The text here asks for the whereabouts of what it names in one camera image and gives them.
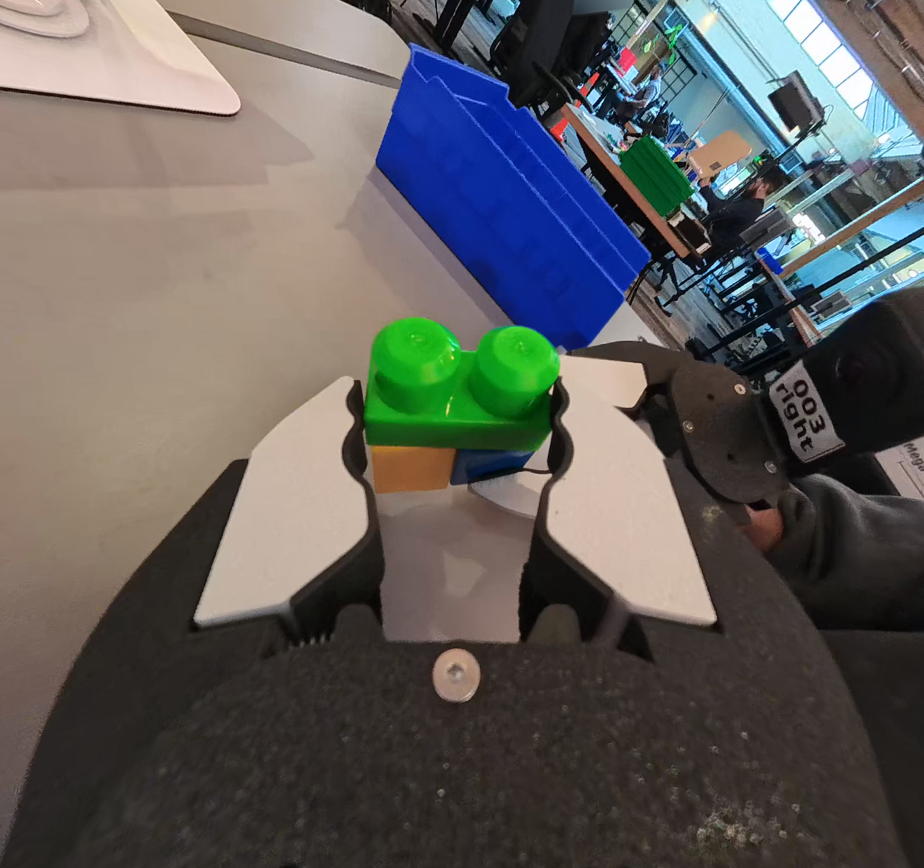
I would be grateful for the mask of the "person's grey sweatshirt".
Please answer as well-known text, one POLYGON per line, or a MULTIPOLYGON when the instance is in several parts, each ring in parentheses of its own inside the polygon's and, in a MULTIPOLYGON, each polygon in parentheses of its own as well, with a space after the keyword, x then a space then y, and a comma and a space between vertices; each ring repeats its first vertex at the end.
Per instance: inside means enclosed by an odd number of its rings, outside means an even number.
POLYGON ((923 865, 923 635, 825 631, 869 734, 911 866, 923 865))

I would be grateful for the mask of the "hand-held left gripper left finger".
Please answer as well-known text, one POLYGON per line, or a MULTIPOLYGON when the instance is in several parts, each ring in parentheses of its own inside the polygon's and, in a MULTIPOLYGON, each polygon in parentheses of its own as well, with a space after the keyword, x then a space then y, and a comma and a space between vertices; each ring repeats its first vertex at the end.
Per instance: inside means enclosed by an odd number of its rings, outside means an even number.
POLYGON ((199 629, 275 619, 307 642, 332 634, 352 605, 381 619, 363 411, 360 382, 341 377, 253 449, 194 613, 199 629))

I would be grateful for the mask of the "blue one-stud toy block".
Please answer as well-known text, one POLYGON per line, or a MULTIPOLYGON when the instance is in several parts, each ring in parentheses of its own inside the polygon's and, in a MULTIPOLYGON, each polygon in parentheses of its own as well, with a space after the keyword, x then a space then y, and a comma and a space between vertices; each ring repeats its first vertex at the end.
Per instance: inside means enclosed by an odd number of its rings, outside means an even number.
POLYGON ((449 484, 468 485, 518 472, 526 467, 534 453, 532 450, 458 448, 449 484))

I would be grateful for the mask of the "blue plastic bin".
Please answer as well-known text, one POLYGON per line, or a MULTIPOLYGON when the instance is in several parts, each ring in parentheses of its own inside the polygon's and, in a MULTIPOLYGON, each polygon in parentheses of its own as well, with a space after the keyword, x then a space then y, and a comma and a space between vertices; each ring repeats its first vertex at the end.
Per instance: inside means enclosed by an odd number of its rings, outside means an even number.
POLYGON ((508 88, 417 44, 376 166, 514 324, 589 346, 651 260, 508 88))

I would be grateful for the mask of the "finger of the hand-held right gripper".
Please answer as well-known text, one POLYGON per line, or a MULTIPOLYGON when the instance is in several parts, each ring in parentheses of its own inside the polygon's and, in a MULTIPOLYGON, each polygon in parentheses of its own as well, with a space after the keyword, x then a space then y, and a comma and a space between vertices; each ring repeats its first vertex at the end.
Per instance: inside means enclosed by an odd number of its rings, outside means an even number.
POLYGON ((543 491, 542 478, 491 478, 472 481, 468 491, 522 518, 535 518, 543 491))
POLYGON ((573 402, 594 397, 618 410, 637 410, 646 395, 646 373, 639 363, 565 355, 562 385, 573 402))

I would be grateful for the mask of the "green two-stud toy block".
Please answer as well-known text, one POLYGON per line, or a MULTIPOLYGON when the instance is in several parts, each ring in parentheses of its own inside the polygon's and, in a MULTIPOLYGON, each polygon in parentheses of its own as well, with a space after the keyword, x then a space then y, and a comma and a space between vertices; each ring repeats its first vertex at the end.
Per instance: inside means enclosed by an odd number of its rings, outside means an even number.
POLYGON ((555 347, 533 329, 495 328, 463 350, 444 325, 387 324, 371 349, 364 423, 371 446, 539 449, 551 430, 555 347))

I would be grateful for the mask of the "yellow one-stud toy block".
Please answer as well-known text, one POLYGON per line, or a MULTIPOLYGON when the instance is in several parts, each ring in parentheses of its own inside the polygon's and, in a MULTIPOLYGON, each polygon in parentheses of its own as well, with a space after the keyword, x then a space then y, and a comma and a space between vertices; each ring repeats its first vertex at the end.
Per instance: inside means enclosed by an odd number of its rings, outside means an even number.
POLYGON ((371 454, 376 494, 441 491, 451 484, 455 448, 372 446, 371 454))

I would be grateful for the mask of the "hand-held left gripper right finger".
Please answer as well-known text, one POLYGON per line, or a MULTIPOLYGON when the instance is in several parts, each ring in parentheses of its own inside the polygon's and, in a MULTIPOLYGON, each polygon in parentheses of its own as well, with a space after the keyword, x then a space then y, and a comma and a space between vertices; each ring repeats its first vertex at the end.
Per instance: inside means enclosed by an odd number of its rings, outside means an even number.
POLYGON ((587 381, 552 390, 551 476, 519 589, 519 637, 620 642, 632 620, 719 622, 661 450, 587 381))

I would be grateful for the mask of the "grey desk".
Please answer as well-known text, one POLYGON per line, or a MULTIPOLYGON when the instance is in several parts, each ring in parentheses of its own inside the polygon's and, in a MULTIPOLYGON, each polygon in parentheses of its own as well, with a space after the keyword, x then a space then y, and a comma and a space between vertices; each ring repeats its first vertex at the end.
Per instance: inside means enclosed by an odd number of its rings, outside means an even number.
POLYGON ((2 843, 138 565, 406 315, 502 311, 375 168, 410 51, 339 0, 157 0, 233 117, 2 92, 2 843))

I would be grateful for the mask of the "black office chair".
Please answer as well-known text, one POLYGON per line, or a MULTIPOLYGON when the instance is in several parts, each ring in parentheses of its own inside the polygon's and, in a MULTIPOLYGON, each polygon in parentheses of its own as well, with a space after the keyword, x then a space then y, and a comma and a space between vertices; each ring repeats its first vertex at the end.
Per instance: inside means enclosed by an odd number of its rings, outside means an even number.
POLYGON ((515 108, 535 104, 558 56, 574 0, 521 0, 491 44, 490 65, 515 108))

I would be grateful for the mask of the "person's right hand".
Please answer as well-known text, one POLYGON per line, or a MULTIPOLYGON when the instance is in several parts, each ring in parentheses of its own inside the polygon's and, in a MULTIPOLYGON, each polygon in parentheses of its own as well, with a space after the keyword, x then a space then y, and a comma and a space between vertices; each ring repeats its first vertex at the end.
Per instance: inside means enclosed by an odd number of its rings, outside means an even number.
POLYGON ((754 508, 746 505, 745 509, 746 523, 738 528, 758 552, 767 555, 783 538, 783 516, 775 506, 754 508))

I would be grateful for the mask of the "black white marker sign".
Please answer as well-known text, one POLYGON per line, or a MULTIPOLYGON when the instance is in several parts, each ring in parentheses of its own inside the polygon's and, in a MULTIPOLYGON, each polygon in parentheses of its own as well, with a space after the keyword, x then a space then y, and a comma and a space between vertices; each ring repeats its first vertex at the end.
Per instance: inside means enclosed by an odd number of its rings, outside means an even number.
POLYGON ((923 437, 876 455, 898 495, 923 500, 923 437))

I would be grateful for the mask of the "white tablet stand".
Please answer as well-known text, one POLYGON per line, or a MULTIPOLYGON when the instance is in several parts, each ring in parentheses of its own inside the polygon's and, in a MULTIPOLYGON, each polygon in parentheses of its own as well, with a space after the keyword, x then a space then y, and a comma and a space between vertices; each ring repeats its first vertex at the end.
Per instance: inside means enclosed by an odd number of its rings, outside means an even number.
POLYGON ((217 117, 240 110, 157 0, 1 0, 1 88, 217 117))

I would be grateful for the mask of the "person's right forearm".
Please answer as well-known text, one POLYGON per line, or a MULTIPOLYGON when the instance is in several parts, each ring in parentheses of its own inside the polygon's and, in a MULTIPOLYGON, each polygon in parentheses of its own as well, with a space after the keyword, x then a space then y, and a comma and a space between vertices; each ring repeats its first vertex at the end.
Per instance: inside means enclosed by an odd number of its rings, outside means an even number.
POLYGON ((923 630, 923 503, 826 476, 789 487, 765 555, 820 630, 923 630))

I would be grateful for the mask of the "wooden edged table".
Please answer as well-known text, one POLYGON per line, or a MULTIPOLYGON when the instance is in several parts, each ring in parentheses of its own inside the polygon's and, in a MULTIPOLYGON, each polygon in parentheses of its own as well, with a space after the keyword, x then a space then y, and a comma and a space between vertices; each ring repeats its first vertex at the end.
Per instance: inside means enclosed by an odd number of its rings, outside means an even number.
POLYGON ((617 191, 625 195, 630 204, 639 210, 643 220, 661 236, 679 258, 686 259, 688 264, 703 265, 703 257, 676 232, 676 229, 668 223, 663 215, 660 215, 655 210, 639 188, 622 170, 618 158, 608 151, 596 132, 589 128, 578 108, 572 104, 565 104, 562 108, 562 114, 581 142, 590 168, 592 170, 603 168, 607 171, 609 180, 618 185, 617 191))

